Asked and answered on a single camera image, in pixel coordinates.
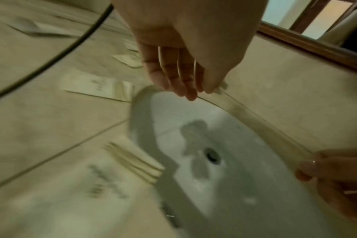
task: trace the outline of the drain hole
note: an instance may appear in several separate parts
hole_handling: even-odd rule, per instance
[[[210,161],[212,164],[220,164],[221,158],[215,150],[207,148],[205,149],[204,154],[207,160]]]

